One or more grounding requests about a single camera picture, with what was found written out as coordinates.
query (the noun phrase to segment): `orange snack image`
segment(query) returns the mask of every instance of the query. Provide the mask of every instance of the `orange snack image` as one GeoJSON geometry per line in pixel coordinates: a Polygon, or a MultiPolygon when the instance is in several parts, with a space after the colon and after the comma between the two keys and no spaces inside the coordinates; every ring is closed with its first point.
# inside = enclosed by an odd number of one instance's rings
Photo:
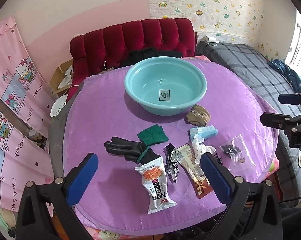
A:
{"type": "Polygon", "coordinates": [[[143,175],[144,175],[145,180],[154,180],[154,179],[159,178],[163,174],[164,174],[164,171],[160,167],[155,167],[149,171],[145,171],[143,175]]]}

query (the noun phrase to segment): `silver foil wrapper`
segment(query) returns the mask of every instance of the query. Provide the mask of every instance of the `silver foil wrapper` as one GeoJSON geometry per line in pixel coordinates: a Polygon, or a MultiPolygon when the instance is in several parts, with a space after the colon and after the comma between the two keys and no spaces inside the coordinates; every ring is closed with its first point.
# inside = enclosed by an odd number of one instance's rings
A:
{"type": "Polygon", "coordinates": [[[172,182],[177,183],[177,176],[179,172],[177,158],[176,158],[177,149],[172,144],[169,144],[165,148],[166,148],[165,171],[171,178],[172,182]]]}

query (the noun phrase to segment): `hello kitty curtain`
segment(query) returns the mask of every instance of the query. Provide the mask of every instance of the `hello kitty curtain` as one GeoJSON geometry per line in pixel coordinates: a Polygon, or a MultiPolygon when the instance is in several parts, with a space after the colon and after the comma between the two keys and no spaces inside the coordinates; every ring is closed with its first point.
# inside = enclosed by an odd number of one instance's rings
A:
{"type": "Polygon", "coordinates": [[[0,113],[0,206],[17,212],[30,180],[37,185],[54,180],[50,156],[0,113]]]}
{"type": "Polygon", "coordinates": [[[0,98],[47,138],[54,101],[26,51],[14,17],[0,22],[0,98]]]}

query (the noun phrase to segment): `red velvet sofa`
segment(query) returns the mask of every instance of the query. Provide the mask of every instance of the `red velvet sofa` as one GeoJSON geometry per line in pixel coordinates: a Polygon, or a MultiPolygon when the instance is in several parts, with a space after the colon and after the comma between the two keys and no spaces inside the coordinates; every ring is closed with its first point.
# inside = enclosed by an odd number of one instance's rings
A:
{"type": "Polygon", "coordinates": [[[193,57],[195,36],[189,19],[148,19],[113,25],[80,35],[70,41],[74,59],[74,78],[67,101],[76,93],[78,85],[88,76],[107,68],[118,67],[130,51],[145,48],[175,50],[183,57],[193,57]]]}

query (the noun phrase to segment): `brown sock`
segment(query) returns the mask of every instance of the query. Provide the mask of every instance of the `brown sock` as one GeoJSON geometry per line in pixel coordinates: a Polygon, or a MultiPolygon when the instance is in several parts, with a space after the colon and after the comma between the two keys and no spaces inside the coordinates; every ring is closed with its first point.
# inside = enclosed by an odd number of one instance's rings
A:
{"type": "Polygon", "coordinates": [[[196,126],[205,127],[211,119],[209,112],[199,105],[194,105],[191,111],[186,114],[187,121],[196,126]]]}

